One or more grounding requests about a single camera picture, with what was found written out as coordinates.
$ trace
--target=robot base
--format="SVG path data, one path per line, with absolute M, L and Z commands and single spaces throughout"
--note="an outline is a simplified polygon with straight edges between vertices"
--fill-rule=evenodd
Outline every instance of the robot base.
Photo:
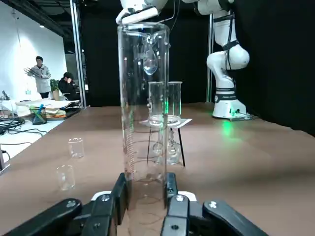
M 230 121 L 252 120 L 251 116 L 246 111 L 246 106 L 239 100 L 221 100 L 215 103 L 213 117 L 229 119 Z

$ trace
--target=brown table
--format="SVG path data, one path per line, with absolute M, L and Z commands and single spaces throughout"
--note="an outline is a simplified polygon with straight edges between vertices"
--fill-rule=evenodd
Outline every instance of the brown table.
M 183 108 L 186 170 L 180 190 L 200 202 L 226 200 L 269 235 L 314 235 L 315 139 L 263 120 L 213 119 L 202 104 Z M 0 235 L 56 202 L 83 203 L 111 190 L 123 171 L 120 108 L 87 108 L 14 157 L 0 177 Z M 58 190 L 56 168 L 68 160 L 67 140 L 81 137 L 86 157 L 72 162 L 76 188 Z

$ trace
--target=metal stand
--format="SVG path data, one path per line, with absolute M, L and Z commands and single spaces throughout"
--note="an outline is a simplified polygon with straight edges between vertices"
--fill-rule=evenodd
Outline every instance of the metal stand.
M 213 30 L 213 14 L 209 15 L 209 41 L 208 41 L 208 55 L 213 53 L 213 44 L 214 44 L 214 30 Z M 207 71 L 207 97 L 206 102 L 212 102 L 212 79 L 213 73 L 208 68 Z
M 79 21 L 78 21 L 78 12 L 76 6 L 76 0 L 70 0 L 71 8 L 71 18 L 72 18 L 72 28 L 73 28 L 73 39 L 75 46 L 75 57 L 77 62 L 78 69 L 78 80 L 79 80 L 79 89 L 80 89 L 80 99 L 81 105 L 83 108 L 86 108 L 87 103 L 85 99 L 85 86 L 84 86 L 84 76 L 83 76 L 83 67 L 82 67 L 82 49 L 80 42 L 80 31 L 79 31 Z

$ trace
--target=small glass beaker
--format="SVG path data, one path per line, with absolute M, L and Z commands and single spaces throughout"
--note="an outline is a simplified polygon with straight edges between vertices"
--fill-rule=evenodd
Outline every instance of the small glass beaker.
M 69 139 L 68 145 L 69 145 L 69 153 L 71 157 L 74 157 L 74 158 L 84 157 L 83 139 L 81 138 Z
M 62 191 L 70 190 L 75 186 L 74 171 L 70 165 L 62 165 L 57 168 L 59 187 Z

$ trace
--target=glass graduated cylinder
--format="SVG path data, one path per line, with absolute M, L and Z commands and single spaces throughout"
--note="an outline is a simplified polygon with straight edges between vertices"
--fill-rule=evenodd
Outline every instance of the glass graduated cylinder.
M 129 183 L 131 236 L 159 236 L 166 215 L 166 99 L 169 68 L 169 28 L 157 23 L 118 26 L 119 73 L 125 176 Z M 152 150 L 149 83 L 162 82 L 159 124 L 162 154 Z

